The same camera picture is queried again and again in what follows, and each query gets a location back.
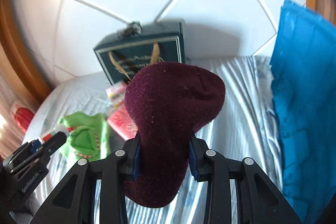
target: green plush toy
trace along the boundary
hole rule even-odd
[[[58,124],[61,123],[70,132],[67,142],[59,149],[67,159],[69,167],[81,158],[94,161],[104,159],[111,153],[109,145],[111,127],[103,113],[89,116],[78,111],[61,118]]]

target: pink package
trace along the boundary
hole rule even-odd
[[[128,115],[125,105],[112,113],[107,122],[125,140],[134,138],[138,128]]]

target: dark green gift bag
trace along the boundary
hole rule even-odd
[[[156,62],[185,63],[182,23],[176,21],[128,28],[105,37],[93,49],[110,83],[131,80],[143,67]]]

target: bed sheet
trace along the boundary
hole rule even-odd
[[[269,58],[236,57],[189,60],[189,64],[205,68],[222,78],[226,85],[224,106],[216,119],[204,126],[196,136],[211,149],[225,157],[242,160],[252,157],[282,189],[281,150],[279,131],[272,103],[270,85],[272,73]],[[109,105],[105,75],[97,73],[72,79],[59,85],[42,104],[27,131],[25,141],[36,139],[41,132],[56,125],[58,119],[75,111],[89,115],[104,112]],[[123,140],[112,134],[111,150],[122,148]],[[49,174],[36,189],[42,203],[70,166],[56,152],[48,165]],[[203,223],[207,183],[197,183],[188,170],[174,200],[164,208],[141,207],[126,198],[129,223],[170,224]],[[97,184],[95,223],[99,223],[99,192]],[[237,222],[236,192],[231,181],[232,222]]]

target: brown ribbon handle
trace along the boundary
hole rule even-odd
[[[160,56],[160,48],[157,42],[155,42],[153,44],[153,51],[152,51],[152,56],[151,56],[151,61],[150,61],[150,65],[157,63],[157,61],[159,60],[159,56]],[[112,62],[112,64],[116,67],[116,69],[122,73],[123,75],[125,75],[128,79],[130,79],[130,77],[128,76],[127,72],[122,68],[122,66],[120,66],[118,64],[117,61],[115,61],[115,59],[112,56],[112,52],[109,52],[109,58]]]

